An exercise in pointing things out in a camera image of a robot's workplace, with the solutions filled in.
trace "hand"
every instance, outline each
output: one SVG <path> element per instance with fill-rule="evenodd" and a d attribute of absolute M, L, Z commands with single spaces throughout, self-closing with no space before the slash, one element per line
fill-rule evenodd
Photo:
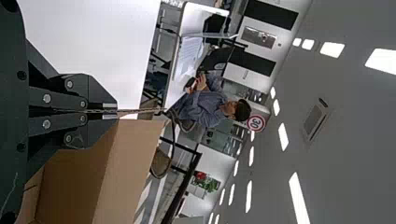
<path fill-rule="evenodd" d="M 206 88 L 206 75 L 205 74 L 201 74 L 198 78 L 197 78 L 197 90 L 198 91 L 203 91 Z"/>

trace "ceiling light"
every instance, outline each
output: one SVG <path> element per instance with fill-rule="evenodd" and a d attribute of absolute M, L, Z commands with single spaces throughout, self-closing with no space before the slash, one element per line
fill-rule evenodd
<path fill-rule="evenodd" d="M 276 96 L 276 90 L 275 90 L 275 87 L 273 87 L 273 88 L 271 88 L 271 90 L 270 90 L 270 93 L 271 93 L 271 98 L 275 98 L 275 96 Z"/>
<path fill-rule="evenodd" d="M 289 138 L 286 133 L 285 124 L 281 123 L 277 131 L 279 133 L 280 145 L 282 146 L 282 150 L 285 151 L 286 147 L 289 145 Z"/>
<path fill-rule="evenodd" d="M 325 42 L 320 50 L 320 53 L 330 57 L 338 58 L 340 57 L 341 52 L 343 52 L 345 46 L 346 45 L 344 44 Z"/>
<path fill-rule="evenodd" d="M 303 49 L 311 50 L 314 47 L 315 40 L 306 39 L 302 45 Z"/>
<path fill-rule="evenodd" d="M 218 215 L 216 216 L 215 224 L 219 224 L 219 219 L 220 219 L 220 214 L 218 214 Z"/>
<path fill-rule="evenodd" d="M 367 60 L 366 67 L 396 75 L 396 50 L 375 49 Z"/>
<path fill-rule="evenodd" d="M 300 47 L 301 45 L 301 38 L 295 38 L 293 41 L 293 46 Z"/>
<path fill-rule="evenodd" d="M 303 191 L 301 190 L 300 180 L 297 173 L 289 180 L 291 198 L 293 200 L 294 212 L 298 224 L 310 224 L 309 215 L 306 211 Z"/>
<path fill-rule="evenodd" d="M 209 221 L 207 222 L 207 224 L 212 224 L 212 219 L 213 219 L 213 213 L 210 214 Z"/>
<path fill-rule="evenodd" d="M 252 182 L 250 180 L 250 182 L 248 182 L 248 184 L 247 184 L 247 204 L 246 204 L 246 210 L 245 210 L 246 213 L 248 213 L 248 211 L 250 211 L 250 207 L 251 207 L 251 191 L 252 191 Z"/>
<path fill-rule="evenodd" d="M 233 203 L 233 192 L 235 191 L 235 184 L 231 186 L 230 190 L 230 198 L 228 199 L 228 205 L 231 205 Z"/>
<path fill-rule="evenodd" d="M 239 156 L 239 154 L 241 154 L 241 149 L 242 149 L 242 144 L 239 144 L 239 148 L 236 151 L 236 155 Z"/>
<path fill-rule="evenodd" d="M 277 116 L 279 114 L 280 111 L 280 106 L 279 106 L 279 101 L 275 100 L 274 101 L 274 112 L 275 112 L 275 116 Z"/>
<path fill-rule="evenodd" d="M 254 161 L 254 147 L 251 147 L 250 153 L 248 156 L 248 166 L 253 165 L 253 161 Z"/>
<path fill-rule="evenodd" d="M 238 174 L 238 166 L 239 166 L 239 161 L 236 161 L 235 167 L 233 168 L 233 176 L 236 176 Z"/>
<path fill-rule="evenodd" d="M 225 194 L 225 189 L 223 189 L 223 191 L 221 192 L 219 205 L 222 205 L 222 202 L 224 200 L 224 194 Z"/>
<path fill-rule="evenodd" d="M 254 137 L 255 137 L 254 135 L 255 135 L 254 131 L 251 131 L 251 134 L 250 134 L 250 141 L 251 142 L 254 141 Z"/>

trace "blue shirt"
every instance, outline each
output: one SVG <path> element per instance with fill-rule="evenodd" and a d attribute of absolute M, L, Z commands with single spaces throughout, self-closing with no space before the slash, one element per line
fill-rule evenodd
<path fill-rule="evenodd" d="M 222 77 L 206 75 L 206 84 L 210 91 L 195 91 L 184 95 L 174 106 L 179 111 L 179 119 L 191 119 L 197 123 L 213 128 L 226 119 L 220 106 L 227 103 L 227 96 L 221 88 Z"/>

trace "phone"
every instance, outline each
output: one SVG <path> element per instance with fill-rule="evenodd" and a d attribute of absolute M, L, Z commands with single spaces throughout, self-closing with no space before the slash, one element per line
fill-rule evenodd
<path fill-rule="evenodd" d="M 184 91 L 186 93 L 190 93 L 191 90 L 194 90 L 197 85 L 197 80 L 195 77 L 189 79 L 187 84 L 184 86 Z"/>

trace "ceiling vent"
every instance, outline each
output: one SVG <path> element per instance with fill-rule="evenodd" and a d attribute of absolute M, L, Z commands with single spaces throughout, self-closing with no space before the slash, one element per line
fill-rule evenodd
<path fill-rule="evenodd" d="M 323 98 L 318 98 L 304 121 L 302 133 L 306 143 L 312 143 L 330 116 L 331 109 Z"/>

